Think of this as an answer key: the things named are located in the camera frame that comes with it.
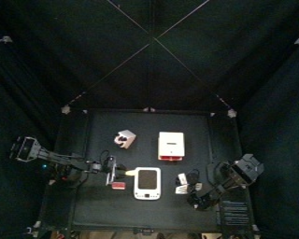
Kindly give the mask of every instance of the white box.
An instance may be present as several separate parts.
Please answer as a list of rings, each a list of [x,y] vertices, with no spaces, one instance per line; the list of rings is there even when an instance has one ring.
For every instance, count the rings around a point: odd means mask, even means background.
[[[184,133],[158,132],[158,160],[181,161],[184,157]]]
[[[114,143],[120,146],[120,148],[128,148],[133,143],[136,135],[130,131],[120,131],[114,137]]]

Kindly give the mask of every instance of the black backdrop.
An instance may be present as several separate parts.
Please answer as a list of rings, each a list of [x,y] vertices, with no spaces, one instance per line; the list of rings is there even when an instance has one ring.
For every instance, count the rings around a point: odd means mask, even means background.
[[[10,139],[49,148],[59,108],[237,111],[241,145],[265,164],[256,223],[299,237],[299,0],[0,0],[0,236],[34,222],[38,165]]]

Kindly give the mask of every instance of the red object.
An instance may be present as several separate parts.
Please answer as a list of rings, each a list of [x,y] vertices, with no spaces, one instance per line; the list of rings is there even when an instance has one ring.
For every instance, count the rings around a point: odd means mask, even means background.
[[[160,156],[158,159],[161,161],[181,161],[181,157],[180,156]]]
[[[125,183],[122,183],[122,182],[113,182],[112,183],[112,189],[113,190],[124,190],[125,189]]]

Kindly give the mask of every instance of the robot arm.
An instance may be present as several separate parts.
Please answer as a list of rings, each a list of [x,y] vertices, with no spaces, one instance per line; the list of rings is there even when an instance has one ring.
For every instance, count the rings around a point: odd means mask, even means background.
[[[74,168],[88,174],[105,173],[105,185],[110,185],[116,178],[122,178],[125,167],[116,164],[113,156],[108,156],[104,162],[85,161],[82,157],[61,155],[47,151],[38,143],[37,139],[29,136],[19,136],[11,146],[9,158],[19,162],[31,162],[41,159],[58,165]],[[89,165],[88,170],[73,165],[73,161],[84,161]]]

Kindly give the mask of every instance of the white device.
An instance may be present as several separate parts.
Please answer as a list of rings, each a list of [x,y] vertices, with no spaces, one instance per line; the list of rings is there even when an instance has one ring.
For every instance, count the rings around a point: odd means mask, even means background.
[[[156,200],[160,197],[160,169],[137,167],[134,169],[134,198]]]
[[[158,132],[158,160],[181,161],[184,157],[184,133]]]
[[[120,148],[128,148],[133,143],[136,135],[130,131],[120,131],[114,137],[114,143],[120,146]]]

